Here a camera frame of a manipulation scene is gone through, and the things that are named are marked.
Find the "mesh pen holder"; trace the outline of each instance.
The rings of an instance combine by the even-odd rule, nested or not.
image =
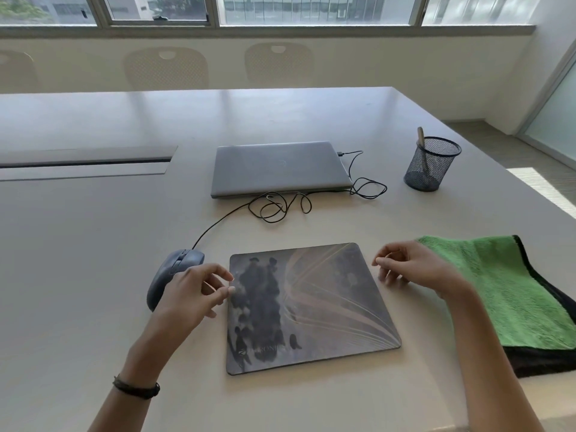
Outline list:
[[[418,143],[416,146],[404,182],[418,191],[435,191],[454,158],[462,153],[462,148],[453,141],[435,136],[425,137],[424,147]]]

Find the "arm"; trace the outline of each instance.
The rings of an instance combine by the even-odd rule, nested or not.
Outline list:
[[[464,381],[468,421],[473,432],[543,432],[480,297],[450,263],[416,241],[384,246],[372,265],[379,278],[409,280],[446,301],[454,324]]]
[[[154,387],[172,354],[212,308],[221,305],[234,287],[225,287],[216,277],[233,277],[218,264],[204,264],[178,273],[166,285],[162,299],[140,338],[128,352],[119,378],[136,388]],[[208,282],[215,292],[204,288]],[[88,432],[140,432],[150,400],[129,396],[112,388]]]

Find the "table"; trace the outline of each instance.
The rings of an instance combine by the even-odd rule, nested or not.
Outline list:
[[[358,243],[370,261],[386,242],[424,234],[518,234],[534,267],[576,297],[573,218],[392,88],[0,95],[0,107],[2,152],[178,145],[165,175],[0,182],[4,430],[88,427],[149,317],[146,292],[161,262],[243,203],[210,198],[220,145],[329,140],[339,151],[363,149],[352,176],[385,182],[388,192],[374,201],[314,195],[309,215],[294,209],[276,225],[237,212],[200,242],[209,261],[338,242]],[[463,149],[436,193],[402,181],[419,125]],[[464,426],[443,302],[420,287],[381,293],[399,350],[238,377],[225,372],[221,307],[162,373],[144,430]],[[574,420],[576,373],[522,386],[540,418],[560,419],[551,428]]]

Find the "mouse pad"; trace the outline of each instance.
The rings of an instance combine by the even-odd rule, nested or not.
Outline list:
[[[229,374],[400,347],[357,244],[234,254],[230,271]]]

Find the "bracelet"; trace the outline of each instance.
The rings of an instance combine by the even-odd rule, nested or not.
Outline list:
[[[114,385],[117,390],[123,392],[124,394],[135,396],[144,400],[149,400],[157,396],[160,392],[160,385],[158,385],[158,382],[156,382],[154,388],[135,388],[134,386],[122,382],[118,376],[114,376],[114,382],[112,382],[112,385]]]

